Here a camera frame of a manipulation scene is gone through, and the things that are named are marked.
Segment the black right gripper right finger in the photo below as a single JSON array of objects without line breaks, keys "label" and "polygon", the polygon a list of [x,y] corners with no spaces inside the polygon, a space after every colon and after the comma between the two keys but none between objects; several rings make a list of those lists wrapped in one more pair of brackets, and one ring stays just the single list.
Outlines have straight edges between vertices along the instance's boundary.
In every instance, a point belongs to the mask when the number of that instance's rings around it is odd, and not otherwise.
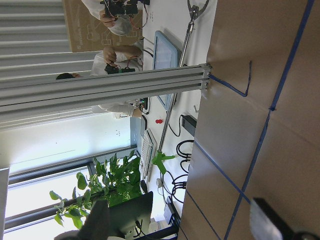
[{"label": "black right gripper right finger", "polygon": [[250,202],[249,228],[255,240],[291,240],[294,231],[263,199]]}]

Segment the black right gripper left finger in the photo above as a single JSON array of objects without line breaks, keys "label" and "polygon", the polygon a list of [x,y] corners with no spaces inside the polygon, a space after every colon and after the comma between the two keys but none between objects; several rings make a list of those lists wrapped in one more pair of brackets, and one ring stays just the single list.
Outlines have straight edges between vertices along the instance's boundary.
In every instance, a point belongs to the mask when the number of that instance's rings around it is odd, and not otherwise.
[{"label": "black right gripper left finger", "polygon": [[107,240],[109,236],[110,210],[107,200],[97,200],[84,225],[77,234],[79,240]]}]

